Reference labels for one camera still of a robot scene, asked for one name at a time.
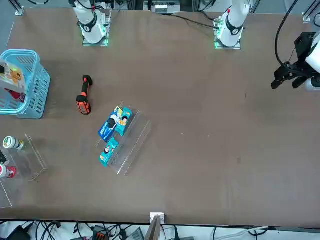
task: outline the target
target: black device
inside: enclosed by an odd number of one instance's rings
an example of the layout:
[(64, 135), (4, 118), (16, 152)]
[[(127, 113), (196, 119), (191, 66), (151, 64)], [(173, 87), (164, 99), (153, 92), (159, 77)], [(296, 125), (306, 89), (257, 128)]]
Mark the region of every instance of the black device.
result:
[(30, 240), (31, 237), (28, 234), (29, 229), (34, 223), (30, 223), (26, 228), (17, 226), (15, 230), (6, 238), (6, 240)]
[(83, 84), (82, 84), (82, 91), (81, 95), (76, 97), (76, 104), (80, 113), (83, 115), (88, 115), (91, 113), (91, 106), (88, 102), (88, 92), (90, 86), (94, 83), (89, 75), (83, 75), (82, 77)]
[(274, 72), (274, 81), (271, 83), (272, 89), (277, 89), (284, 81), (295, 79), (292, 87), (297, 89), (305, 83), (309, 78), (319, 75), (307, 62), (306, 58), (310, 53), (315, 32), (303, 32), (294, 41), (296, 55), (298, 60), (290, 64), (286, 61)]

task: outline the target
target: snack package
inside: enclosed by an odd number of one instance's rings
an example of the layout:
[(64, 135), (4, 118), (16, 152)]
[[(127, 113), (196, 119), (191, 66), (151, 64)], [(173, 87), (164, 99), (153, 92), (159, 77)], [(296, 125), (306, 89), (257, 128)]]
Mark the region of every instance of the snack package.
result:
[(106, 143), (108, 142), (109, 137), (113, 133), (119, 119), (121, 118), (122, 112), (122, 109), (117, 106), (110, 114), (107, 121), (100, 128), (98, 134)]
[(124, 107), (123, 112), (122, 112), (122, 116), (119, 119), (118, 124), (115, 127), (115, 131), (117, 133), (119, 133), (122, 137), (125, 134), (126, 125), (129, 121), (129, 118), (131, 115), (132, 115), (132, 111), (129, 108)]
[(27, 85), (22, 70), (3, 59), (0, 59), (0, 87), (16, 93), (25, 93)]
[(108, 161), (118, 145), (119, 143), (115, 140), (114, 137), (112, 137), (105, 145), (103, 152), (100, 155), (100, 163), (102, 163), (105, 168), (108, 166)]

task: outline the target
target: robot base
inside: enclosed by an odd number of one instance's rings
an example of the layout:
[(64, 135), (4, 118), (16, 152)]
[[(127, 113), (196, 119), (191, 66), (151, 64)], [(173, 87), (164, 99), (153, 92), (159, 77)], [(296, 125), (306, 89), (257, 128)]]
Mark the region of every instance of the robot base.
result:
[(221, 27), (223, 25), (222, 21), (223, 20), (222, 20), (221, 16), (218, 19), (215, 19), (213, 21), (213, 26), (219, 28), (219, 30), (217, 30), (217, 29), (213, 30), (214, 48), (215, 49), (235, 49), (235, 50), (240, 50), (241, 49), (241, 46), (240, 46), (241, 36), (240, 36), (239, 41), (237, 42), (237, 44), (235, 46), (232, 46), (232, 47), (228, 47), (228, 46), (223, 45), (223, 43), (218, 39), (218, 35), (221, 32), (220, 29), (221, 29)]
[(102, 25), (101, 25), (101, 31), (105, 33), (105, 37), (101, 39), (100, 42), (91, 44), (87, 42), (87, 40), (83, 37), (82, 45), (83, 46), (100, 46), (100, 47), (107, 47), (109, 45), (109, 36), (110, 36), (110, 23), (111, 23), (111, 11), (109, 12), (109, 15), (106, 16), (105, 13), (101, 14), (102, 16)]

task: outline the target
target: packaged item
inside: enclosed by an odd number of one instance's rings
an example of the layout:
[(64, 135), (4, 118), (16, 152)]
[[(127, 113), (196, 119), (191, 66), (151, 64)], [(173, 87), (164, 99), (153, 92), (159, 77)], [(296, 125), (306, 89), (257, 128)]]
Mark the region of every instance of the packaged item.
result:
[(105, 148), (103, 149), (103, 152), (100, 155), (100, 162), (103, 164), (103, 166), (107, 167), (108, 161), (118, 145), (119, 143), (115, 140), (114, 137), (112, 137), (105, 145)]
[(119, 119), (119, 122), (115, 127), (115, 131), (117, 133), (119, 133), (121, 136), (123, 136), (125, 134), (126, 125), (129, 121), (129, 118), (131, 115), (132, 115), (132, 111), (129, 108), (124, 107), (123, 112), (122, 112), (122, 116)]
[(25, 142), (18, 140), (13, 136), (6, 136), (3, 140), (3, 147), (5, 149), (17, 149), (21, 150), (25, 145)]
[(0, 164), (0, 179), (12, 179), (16, 174), (17, 168), (15, 166), (5, 166), (3, 164)]
[(27, 85), (22, 70), (3, 59), (0, 59), (0, 87), (16, 93), (25, 93)]
[(121, 118), (122, 112), (123, 111), (121, 110), (121, 108), (117, 106), (110, 114), (107, 121), (100, 128), (98, 134), (106, 143), (108, 142), (109, 137), (113, 133), (119, 119)]

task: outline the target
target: brown table surface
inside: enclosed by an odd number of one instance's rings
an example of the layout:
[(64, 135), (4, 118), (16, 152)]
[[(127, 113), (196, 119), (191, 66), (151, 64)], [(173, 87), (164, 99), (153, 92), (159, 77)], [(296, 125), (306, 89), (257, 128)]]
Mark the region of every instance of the brown table surface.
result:
[[(49, 170), (1, 217), (147, 223), (164, 212), (170, 224), (319, 226), (319, 94), (270, 86), (283, 17), (249, 15), (242, 49), (215, 50), (211, 29), (113, 12), (109, 47), (82, 47), (72, 9), (26, 9), (8, 48), (35, 50), (51, 85), (43, 118), (1, 116), (1, 137), (31, 135)], [(308, 30), (300, 15), (288, 17), (283, 61)], [(83, 74), (94, 81), (89, 116), (76, 106)], [(152, 121), (127, 177), (93, 151), (122, 101)]]

